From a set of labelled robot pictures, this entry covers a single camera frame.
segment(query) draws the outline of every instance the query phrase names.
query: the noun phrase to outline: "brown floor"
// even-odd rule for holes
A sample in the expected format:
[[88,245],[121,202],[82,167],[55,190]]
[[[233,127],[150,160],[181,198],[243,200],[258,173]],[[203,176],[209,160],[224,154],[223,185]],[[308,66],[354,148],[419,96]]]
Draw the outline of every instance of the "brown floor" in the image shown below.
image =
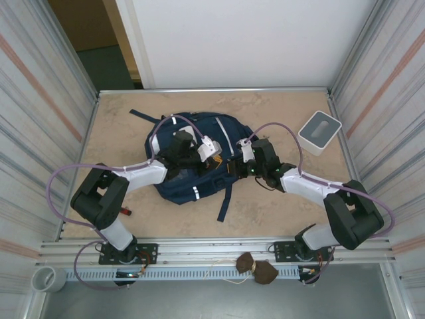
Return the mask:
[[[84,163],[131,165],[146,160],[144,142],[153,124],[128,112],[134,108],[150,116],[182,111],[212,111],[237,117],[253,130],[266,122],[287,124],[296,133],[316,110],[329,113],[323,92],[174,92],[102,95]],[[298,164],[299,155],[290,135],[280,127],[266,128],[281,161]],[[304,152],[304,170],[319,177],[348,181],[339,142],[335,138],[319,156]],[[79,181],[87,171],[81,173]],[[234,184],[224,223],[216,221],[224,191],[176,205],[162,199],[154,186],[138,189],[124,205],[131,217],[121,216],[137,237],[249,237],[295,235],[312,223],[326,222],[325,211],[297,195],[266,191],[254,179]],[[81,219],[74,211],[73,219]],[[86,227],[66,224],[63,237],[93,237]]]

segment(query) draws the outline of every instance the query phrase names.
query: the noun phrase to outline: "reflective strip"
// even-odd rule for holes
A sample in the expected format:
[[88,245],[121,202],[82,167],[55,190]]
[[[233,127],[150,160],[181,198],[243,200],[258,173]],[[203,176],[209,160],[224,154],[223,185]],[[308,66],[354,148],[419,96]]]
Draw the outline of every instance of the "reflective strip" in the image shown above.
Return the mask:
[[196,186],[193,186],[193,191],[195,192],[195,196],[196,196],[197,200],[200,199],[199,192],[198,192],[198,189],[197,189]]
[[228,138],[227,132],[224,129],[223,124],[221,123],[221,121],[220,121],[219,118],[215,118],[215,119],[217,120],[217,123],[221,127],[221,130],[223,131],[224,136],[226,136],[226,140],[227,140],[227,143],[228,143],[228,148],[230,148],[230,152],[231,152],[232,156],[234,156],[233,147],[232,147],[232,144],[230,143],[230,138]]
[[161,149],[159,148],[157,134],[155,134],[155,136],[153,137],[152,146],[153,146],[153,153],[155,155],[158,154]]

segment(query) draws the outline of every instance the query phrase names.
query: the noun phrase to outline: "doorway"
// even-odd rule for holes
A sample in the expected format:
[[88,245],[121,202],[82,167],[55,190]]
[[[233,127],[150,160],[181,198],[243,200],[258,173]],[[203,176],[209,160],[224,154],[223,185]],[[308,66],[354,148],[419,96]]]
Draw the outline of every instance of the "doorway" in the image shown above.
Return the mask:
[[114,0],[48,0],[97,91],[143,88]]

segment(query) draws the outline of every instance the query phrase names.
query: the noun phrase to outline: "aluminum frame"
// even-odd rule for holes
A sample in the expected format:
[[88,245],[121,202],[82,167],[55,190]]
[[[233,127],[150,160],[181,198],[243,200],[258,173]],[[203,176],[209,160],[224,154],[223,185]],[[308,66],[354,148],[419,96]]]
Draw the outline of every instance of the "aluminum frame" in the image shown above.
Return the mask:
[[[327,98],[329,109],[334,117],[338,119],[336,107],[328,90],[322,87],[313,88],[215,88],[215,89],[172,89],[172,90],[117,90],[117,91],[101,91],[98,103],[92,115],[90,127],[84,138],[84,145],[80,158],[83,158],[86,151],[88,137],[92,129],[94,118],[102,95],[108,94],[147,94],[147,93],[173,93],[173,92],[287,92],[287,91],[316,91],[323,92]],[[338,133],[339,143],[343,150],[343,155],[349,170],[349,175],[352,178],[359,178],[355,165],[351,159],[348,145],[345,141],[345,136],[342,130]],[[89,243],[93,239],[60,239],[60,230],[58,232],[59,240],[54,243],[43,243],[40,253],[40,259],[37,265],[55,265],[68,270],[72,268],[75,254],[82,245]],[[211,266],[217,259],[236,259],[241,253],[251,251],[256,260],[269,260],[272,265],[282,265],[282,263],[274,262],[274,254],[268,252],[268,247],[274,241],[292,241],[293,237],[241,237],[241,238],[154,238],[143,239],[139,242],[144,243],[159,243],[161,249],[156,265],[151,265],[152,268],[185,268],[201,266]],[[382,270],[382,277],[388,291],[388,295],[393,306],[394,314],[397,319],[414,319],[412,308],[402,286],[397,281],[395,269],[395,257],[387,238],[369,239],[364,242],[355,251],[348,251],[343,247],[337,247],[335,251],[335,260],[331,263],[336,264],[359,264],[359,263],[379,263]],[[288,263],[284,265],[304,265],[308,263]],[[80,256],[78,266],[80,269],[111,269],[116,268],[113,265],[100,266],[98,264],[98,252],[94,247],[88,247]],[[234,268],[232,263],[222,263],[220,266],[226,268]],[[131,268],[131,266],[123,265],[120,268]],[[45,294],[33,293],[32,302],[28,311],[28,316],[25,318],[38,318],[41,312],[41,304],[43,304]]]
[[[88,125],[88,128],[86,130],[86,134],[84,135],[84,138],[83,138],[83,141],[82,141],[81,152],[80,152],[80,155],[78,156],[78,159],[77,159],[78,163],[81,163],[82,159],[84,158],[84,154],[86,153],[88,140],[89,140],[90,134],[92,133],[93,123],[94,123],[94,120],[96,119],[96,114],[98,113],[98,108],[99,108],[99,98],[98,98],[97,102],[95,103],[95,105],[93,107],[93,112],[92,112],[92,115],[91,115],[90,120],[88,122],[89,125]],[[68,186],[68,195],[66,196],[65,203],[71,202],[72,194],[73,194],[74,189],[75,189],[75,183],[76,183],[77,177],[78,177],[78,172],[79,172],[79,169],[74,169],[74,174],[72,176],[71,183]],[[67,205],[65,205],[61,209],[61,213],[64,216],[68,216],[69,211],[70,211],[70,208]],[[60,221],[59,224],[58,224],[58,227],[56,229],[55,241],[60,240],[60,234],[63,230],[63,227],[64,227],[64,221]]]

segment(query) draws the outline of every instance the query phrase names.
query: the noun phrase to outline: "purple cable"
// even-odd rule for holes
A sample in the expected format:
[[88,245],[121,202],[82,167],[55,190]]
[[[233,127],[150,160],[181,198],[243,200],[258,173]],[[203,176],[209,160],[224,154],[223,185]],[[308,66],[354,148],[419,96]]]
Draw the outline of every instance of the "purple cable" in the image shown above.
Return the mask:
[[[160,123],[158,124],[158,126],[154,129],[154,131],[153,131],[153,133],[152,133],[152,136],[155,136],[156,135],[156,133],[158,132],[158,129],[162,126],[162,124],[165,122],[165,121],[167,121],[167,120],[169,120],[170,118],[172,118],[172,117],[174,117],[174,118],[181,118],[182,120],[184,120],[184,121],[186,121],[186,122],[188,122],[192,127],[193,127],[193,129],[196,131],[196,133],[198,133],[200,136],[201,136],[201,138],[204,138],[204,136],[202,135],[202,133],[198,130],[198,128],[191,122],[191,121],[189,121],[188,119],[186,119],[186,118],[184,118],[184,117],[182,117],[182,116],[180,116],[180,115],[173,115],[173,116],[167,116],[166,118],[164,118],[164,119],[162,119],[162,121],[160,121]],[[52,202],[52,198],[51,198],[51,196],[50,196],[50,189],[51,189],[51,187],[52,187],[52,183],[53,183],[53,180],[54,180],[54,178],[60,173],[60,172],[62,172],[62,171],[64,171],[64,170],[67,170],[67,169],[70,169],[70,168],[81,168],[81,167],[87,167],[87,168],[97,168],[97,169],[104,169],[104,170],[107,170],[107,171],[134,171],[134,170],[136,170],[136,169],[141,169],[141,168],[144,168],[144,167],[147,167],[148,165],[149,165],[149,163],[150,162],[152,162],[154,159],[155,159],[155,152],[153,151],[153,144],[152,144],[152,139],[151,139],[151,141],[149,142],[149,146],[150,146],[150,148],[151,148],[151,153],[152,153],[152,156],[151,156],[151,158],[150,158],[150,161],[148,162],[148,163],[144,163],[144,164],[141,164],[141,165],[138,165],[138,166],[134,166],[134,167],[128,167],[128,168],[122,168],[122,167],[109,167],[109,166],[103,166],[103,165],[94,165],[94,164],[69,164],[69,165],[65,165],[65,166],[62,166],[62,167],[60,167],[60,168],[58,168],[56,171],[54,171],[53,173],[52,173],[52,175],[49,177],[49,179],[48,179],[48,181],[47,181],[47,184],[46,184],[46,200],[47,200],[47,205],[48,205],[48,207],[50,208],[50,210],[58,217],[58,218],[60,218],[60,219],[62,219],[63,221],[66,221],[66,222],[69,222],[69,223],[74,223],[74,224],[77,224],[77,225],[81,225],[81,226],[87,226],[87,227],[90,227],[90,228],[92,228],[92,229],[94,229],[95,230],[95,232],[103,239],[103,240],[105,240],[106,241],[106,238],[105,238],[105,236],[103,236],[102,235],[102,233],[101,232],[99,232],[99,230],[97,230],[96,228],[94,228],[94,226],[92,225],[92,224],[89,224],[89,223],[84,223],[84,222],[82,222],[82,221],[75,221],[75,220],[73,220],[73,219],[70,219],[70,218],[68,218],[68,217],[65,217],[65,216],[63,216],[63,215],[61,215],[57,210],[56,210],[56,208],[54,208],[54,205],[53,205],[53,202]]]
[[83,247],[81,247],[81,249],[78,251],[77,255],[75,256],[74,259],[74,274],[75,277],[78,279],[79,282],[81,282],[84,286],[94,289],[94,290],[101,290],[101,291],[105,291],[105,290],[119,290],[122,288],[125,288],[126,286],[117,286],[117,287],[103,287],[103,286],[96,286],[93,284],[89,284],[87,282],[85,282],[84,280],[81,279],[80,275],[77,272],[77,262],[78,262],[78,257],[81,255],[82,251],[84,249],[86,249],[87,247],[89,247],[90,245],[93,244],[103,244],[103,241],[92,241],[86,245],[84,245]]
[[383,231],[381,231],[380,233],[377,233],[377,234],[374,234],[374,235],[372,235],[371,236],[371,238],[375,238],[375,237],[380,237],[380,236],[383,236],[383,235],[386,235],[386,234],[388,234],[390,231],[392,231],[392,229],[394,228],[394,226],[395,226],[395,223],[396,223],[396,217],[395,217],[395,214],[394,214],[394,212],[392,211],[392,209],[390,208],[390,207],[388,207],[383,201],[381,201],[380,199],[377,199],[377,198],[375,198],[375,197],[372,197],[372,196],[370,196],[369,194],[366,194],[366,193],[363,193],[362,191],[357,191],[356,189],[351,189],[351,188],[349,188],[349,187],[345,187],[345,186],[340,186],[340,185],[335,185],[335,184],[329,184],[328,185],[328,183],[326,183],[326,182],[324,182],[324,181],[321,181],[321,180],[319,180],[319,179],[316,179],[316,178],[312,178],[312,177],[310,177],[310,176],[306,176],[306,175],[304,175],[303,174],[303,171],[302,171],[302,165],[303,165],[303,159],[304,159],[304,157],[303,157],[303,150],[302,150],[302,148],[301,148],[301,145],[299,144],[299,142],[298,142],[298,139],[297,139],[297,136],[295,135],[295,133],[289,128],[289,127],[287,127],[285,124],[282,124],[282,123],[277,123],[277,122],[270,122],[270,123],[267,123],[267,124],[264,124],[264,125],[261,125],[258,129],[256,129],[255,131],[254,131],[254,133],[252,133],[249,137],[248,137],[248,141],[249,140],[251,140],[253,137],[254,137],[254,135],[256,135],[260,130],[262,130],[263,128],[265,128],[266,126],[270,126],[270,125],[277,125],[277,126],[281,126],[281,127],[283,127],[283,128],[285,128],[291,135],[292,135],[292,137],[294,138],[294,140],[295,140],[295,143],[297,144],[297,147],[298,147],[298,151],[299,151],[299,163],[298,163],[298,173],[300,174],[300,176],[302,177],[302,178],[304,178],[304,179],[306,179],[306,180],[308,180],[308,181],[312,181],[312,182],[314,182],[314,183],[317,183],[317,184],[320,184],[320,185],[326,185],[326,186],[328,186],[328,187],[332,187],[332,188],[336,188],[336,189],[340,189],[340,190],[342,190],[342,191],[347,191],[347,192],[349,192],[349,193],[354,193],[354,194],[357,194],[357,195],[360,195],[360,196],[362,196],[362,197],[364,197],[364,198],[366,198],[366,199],[369,199],[369,200],[371,200],[371,201],[374,201],[376,204],[378,204],[378,205],[380,205],[383,209],[385,209],[387,212],[388,212],[388,214],[390,215],[390,218],[391,218],[391,222],[390,222],[390,225],[388,226],[388,228],[387,229],[385,229],[385,230],[383,230]]
[[[164,124],[165,121],[169,120],[170,118],[180,118],[184,121],[186,121],[187,123],[189,123],[189,125],[191,125],[193,127],[193,129],[196,131],[196,133],[198,133],[200,135],[201,138],[204,138],[204,135],[198,130],[198,128],[188,119],[186,119],[183,116],[180,115],[173,115],[173,116],[167,116],[166,118],[162,119],[162,121],[160,121],[160,123],[158,123],[158,126],[154,129],[153,133],[152,133],[152,137],[154,137],[156,135],[156,133],[158,132],[158,129],[162,126],[162,124]],[[134,167],[129,167],[129,168],[123,168],[123,167],[108,167],[108,166],[102,166],[102,165],[94,165],[94,164],[69,164],[69,165],[65,165],[62,166],[60,168],[58,168],[56,171],[54,171],[52,173],[52,175],[49,177],[47,184],[46,184],[46,200],[47,200],[47,205],[50,208],[50,210],[59,218],[62,219],[63,221],[67,221],[69,223],[73,223],[73,224],[77,224],[77,225],[81,225],[81,226],[87,226],[90,227],[91,229],[93,229],[96,234],[98,234],[100,236],[100,238],[103,239],[103,241],[92,241],[91,243],[88,243],[87,245],[84,245],[80,251],[78,251],[77,255],[75,256],[74,259],[74,274],[75,277],[78,279],[79,282],[81,282],[84,286],[87,286],[88,288],[91,289],[95,289],[95,290],[117,290],[123,287],[101,287],[101,286],[93,286],[91,284],[88,284],[87,282],[84,282],[81,277],[78,275],[77,273],[77,262],[78,262],[78,257],[81,255],[82,251],[87,248],[90,245],[93,245],[94,243],[104,243],[107,242],[107,238],[105,236],[103,236],[103,234],[97,229],[95,228],[95,226],[93,226],[92,224],[89,223],[84,223],[82,221],[75,221],[73,219],[70,219],[68,217],[65,217],[64,215],[60,214],[56,208],[54,208],[53,202],[52,202],[52,198],[51,198],[51,187],[52,187],[52,183],[54,178],[62,171],[66,170],[66,169],[70,169],[70,168],[81,168],[81,167],[87,167],[87,168],[97,168],[97,169],[104,169],[107,171],[134,171],[136,169],[141,169],[144,167],[147,167],[154,159],[155,159],[155,152],[153,151],[153,144],[152,144],[152,140],[153,138],[151,138],[151,140],[149,141],[149,146],[151,148],[151,158],[149,161],[147,161],[144,164],[138,165],[138,166],[134,166]]]
[[318,276],[320,276],[321,274],[323,274],[323,272],[326,270],[326,268],[329,266],[329,264],[331,263],[332,257],[333,257],[333,253],[335,252],[335,247],[332,248],[331,254],[329,255],[329,259],[327,260],[325,266],[323,266],[323,268],[312,278],[310,278],[309,280],[303,281],[304,284],[309,284],[311,283],[313,280],[315,280]]

